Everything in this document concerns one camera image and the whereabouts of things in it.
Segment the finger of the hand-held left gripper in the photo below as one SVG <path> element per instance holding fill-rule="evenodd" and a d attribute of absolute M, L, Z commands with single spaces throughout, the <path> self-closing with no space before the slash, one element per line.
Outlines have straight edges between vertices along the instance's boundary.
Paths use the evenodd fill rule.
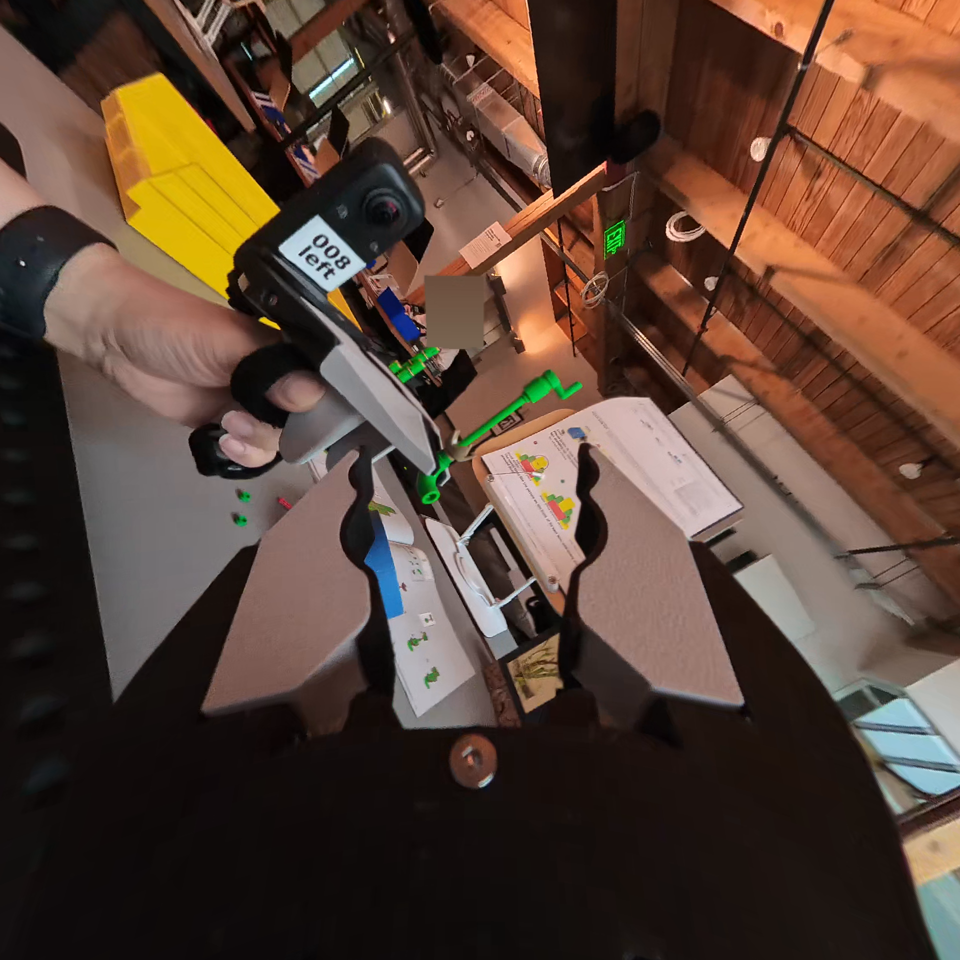
<path fill-rule="evenodd" d="M 363 337 L 348 331 L 349 323 L 336 308 L 329 303 L 314 307 L 314 317 L 323 331 L 318 339 L 328 342 L 317 364 L 327 391 L 339 393 L 417 470 L 433 468 L 442 443 L 422 404 L 372 353 Z M 334 463 L 333 449 L 325 454 L 328 470 L 346 457 Z"/>
<path fill-rule="evenodd" d="M 290 413 L 282 428 L 282 460 L 302 465 L 333 450 L 337 464 L 352 450 L 368 449 L 373 460 L 395 449 L 337 391 L 327 391 L 309 411 Z"/>

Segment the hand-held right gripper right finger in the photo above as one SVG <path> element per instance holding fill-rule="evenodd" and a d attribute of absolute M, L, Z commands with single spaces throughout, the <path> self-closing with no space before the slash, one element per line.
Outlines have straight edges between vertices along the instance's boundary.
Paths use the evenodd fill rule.
<path fill-rule="evenodd" d="M 745 706 L 690 542 L 589 443 L 578 452 L 575 541 L 560 624 L 560 674 L 603 720 L 638 730 L 660 703 Z"/>

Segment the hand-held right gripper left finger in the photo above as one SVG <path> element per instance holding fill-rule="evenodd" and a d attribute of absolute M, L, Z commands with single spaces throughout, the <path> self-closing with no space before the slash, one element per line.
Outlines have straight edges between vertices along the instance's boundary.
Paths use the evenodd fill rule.
<path fill-rule="evenodd" d="M 258 544 L 205 716 L 288 706 L 300 716 L 347 716 L 354 698 L 393 706 L 395 655 L 375 573 L 365 448 L 344 455 Z"/>

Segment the green lego bamboo stem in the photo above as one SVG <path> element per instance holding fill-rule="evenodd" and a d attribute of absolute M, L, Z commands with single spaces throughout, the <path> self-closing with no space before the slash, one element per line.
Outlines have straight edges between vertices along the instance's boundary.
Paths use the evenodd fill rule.
<path fill-rule="evenodd" d="M 555 395 L 560 400 L 568 400 L 582 389 L 583 383 L 580 381 L 564 386 L 558 375 L 553 370 L 547 369 L 529 381 L 515 399 L 475 430 L 465 436 L 454 431 L 436 455 L 435 465 L 420 471 L 416 478 L 415 491 L 420 503 L 424 506 L 436 503 L 440 498 L 440 486 L 450 479 L 451 465 L 469 460 L 473 456 L 474 449 L 488 436 L 493 435 L 502 422 L 510 420 L 524 407 L 538 403 L 551 395 Z"/>

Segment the person's left forearm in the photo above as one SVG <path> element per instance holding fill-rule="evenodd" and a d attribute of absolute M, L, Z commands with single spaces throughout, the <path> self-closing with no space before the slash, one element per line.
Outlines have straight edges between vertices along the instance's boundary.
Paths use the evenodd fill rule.
<path fill-rule="evenodd" d="M 23 175 L 1 160 L 1 210 L 0 224 L 4 229 L 7 224 L 17 219 L 27 211 L 40 209 L 46 206 L 46 201 L 28 183 Z"/>

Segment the green lego bamboo segment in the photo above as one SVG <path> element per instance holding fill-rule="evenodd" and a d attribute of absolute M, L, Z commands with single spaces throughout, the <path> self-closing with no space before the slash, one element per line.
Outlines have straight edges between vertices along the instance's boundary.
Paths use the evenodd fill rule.
<path fill-rule="evenodd" d="M 424 349 L 416 351 L 408 360 L 404 362 L 390 362 L 388 369 L 393 373 L 400 383 L 407 383 L 411 379 L 414 379 L 422 374 L 426 369 L 427 363 L 436 357 L 440 352 L 441 351 L 438 347 L 428 346 Z"/>

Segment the open lego instruction booklet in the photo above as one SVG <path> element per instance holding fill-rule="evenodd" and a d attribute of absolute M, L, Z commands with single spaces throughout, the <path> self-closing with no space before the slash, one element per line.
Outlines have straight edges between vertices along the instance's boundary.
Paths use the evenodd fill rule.
<path fill-rule="evenodd" d="M 546 570 L 565 591 L 584 558 L 575 539 L 583 445 L 606 457 L 674 522 L 703 542 L 737 521 L 743 506 L 653 400 L 604 400 L 552 428 L 484 456 L 504 498 L 528 522 Z"/>

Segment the lego set box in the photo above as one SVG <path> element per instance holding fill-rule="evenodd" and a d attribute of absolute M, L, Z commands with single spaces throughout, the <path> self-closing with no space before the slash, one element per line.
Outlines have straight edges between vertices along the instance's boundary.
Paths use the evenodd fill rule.
<path fill-rule="evenodd" d="M 559 630 L 546 630 L 496 661 L 518 726 L 544 722 L 548 706 L 564 691 L 559 637 Z"/>

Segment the white lego instruction sheet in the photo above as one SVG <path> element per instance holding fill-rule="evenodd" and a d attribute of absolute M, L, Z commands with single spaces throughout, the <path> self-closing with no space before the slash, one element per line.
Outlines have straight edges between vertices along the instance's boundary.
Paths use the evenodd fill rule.
<path fill-rule="evenodd" d="M 403 599 L 402 616 L 387 619 L 396 672 L 414 715 L 422 716 L 474 677 L 475 668 L 443 606 L 431 561 L 378 478 L 367 509 L 381 515 Z"/>

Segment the person's left hand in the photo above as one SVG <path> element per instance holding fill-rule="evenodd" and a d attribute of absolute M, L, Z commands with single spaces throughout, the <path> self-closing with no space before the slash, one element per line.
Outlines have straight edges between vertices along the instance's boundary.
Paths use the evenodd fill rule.
<path fill-rule="evenodd" d="M 174 423 L 217 424 L 223 454 L 248 468 L 278 453 L 280 430 L 233 399 L 237 365 L 280 341 L 277 331 L 180 290 L 105 245 L 60 271 L 44 306 L 46 340 Z"/>

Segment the blue plastic bin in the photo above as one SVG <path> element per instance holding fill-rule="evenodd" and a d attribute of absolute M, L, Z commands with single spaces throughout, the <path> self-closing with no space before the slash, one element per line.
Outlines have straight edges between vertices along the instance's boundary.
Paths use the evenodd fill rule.
<path fill-rule="evenodd" d="M 404 304 L 392 288 L 382 290 L 377 296 L 377 303 L 400 339 L 406 343 L 414 343 L 422 337 L 422 330 L 408 315 Z"/>

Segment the blue masking tape roll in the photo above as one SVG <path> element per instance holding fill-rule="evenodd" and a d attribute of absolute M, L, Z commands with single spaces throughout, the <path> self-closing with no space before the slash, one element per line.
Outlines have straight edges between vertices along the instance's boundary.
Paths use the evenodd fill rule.
<path fill-rule="evenodd" d="M 365 564 L 376 578 L 385 617 L 389 620 L 404 614 L 402 591 L 391 545 L 385 532 L 381 514 L 369 513 L 374 539 L 366 552 Z"/>

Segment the white paper sign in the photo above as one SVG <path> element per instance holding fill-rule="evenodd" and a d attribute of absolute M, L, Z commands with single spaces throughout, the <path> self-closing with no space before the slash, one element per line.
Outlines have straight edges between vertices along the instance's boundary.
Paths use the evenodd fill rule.
<path fill-rule="evenodd" d="M 506 228 L 500 222 L 494 221 L 462 246 L 459 254 L 466 266 L 470 270 L 474 270 L 499 252 L 511 239 L 512 237 Z"/>

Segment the stacked yellow plastic bins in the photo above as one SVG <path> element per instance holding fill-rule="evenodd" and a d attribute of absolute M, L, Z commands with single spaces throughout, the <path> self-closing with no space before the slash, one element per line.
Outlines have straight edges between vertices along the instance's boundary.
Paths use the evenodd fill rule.
<path fill-rule="evenodd" d="M 234 255 L 279 206 L 163 74 L 115 88 L 101 110 L 126 222 L 226 297 Z"/>

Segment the black hanging panel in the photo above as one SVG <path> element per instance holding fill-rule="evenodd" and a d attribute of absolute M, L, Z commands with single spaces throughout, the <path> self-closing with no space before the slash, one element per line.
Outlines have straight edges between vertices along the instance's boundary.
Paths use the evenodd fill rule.
<path fill-rule="evenodd" d="M 610 155 L 615 131 L 616 1 L 529 1 L 551 187 L 560 195 Z"/>

